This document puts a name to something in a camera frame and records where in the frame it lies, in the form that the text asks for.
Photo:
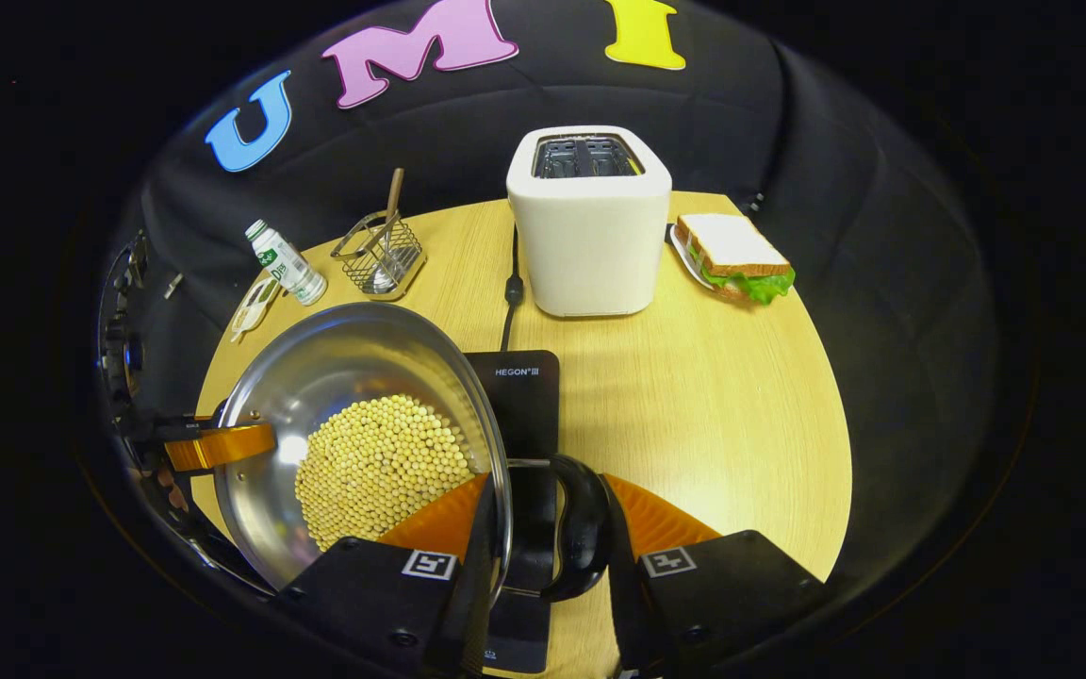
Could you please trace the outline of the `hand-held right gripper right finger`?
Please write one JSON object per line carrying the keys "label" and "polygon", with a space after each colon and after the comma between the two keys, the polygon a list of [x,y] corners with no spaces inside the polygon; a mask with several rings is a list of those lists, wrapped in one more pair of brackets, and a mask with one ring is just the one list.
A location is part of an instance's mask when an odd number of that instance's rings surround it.
{"label": "hand-held right gripper right finger", "polygon": [[604,473],[613,627],[626,678],[753,678],[828,584],[758,530],[717,532]]}

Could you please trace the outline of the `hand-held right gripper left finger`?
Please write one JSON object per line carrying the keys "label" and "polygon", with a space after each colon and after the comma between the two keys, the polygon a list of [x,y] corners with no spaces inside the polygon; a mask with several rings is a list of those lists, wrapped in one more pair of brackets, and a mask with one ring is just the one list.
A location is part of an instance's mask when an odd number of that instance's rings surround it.
{"label": "hand-held right gripper left finger", "polygon": [[478,678],[494,598],[494,485],[478,474],[411,517],[397,544],[341,538],[275,609],[341,678]]}

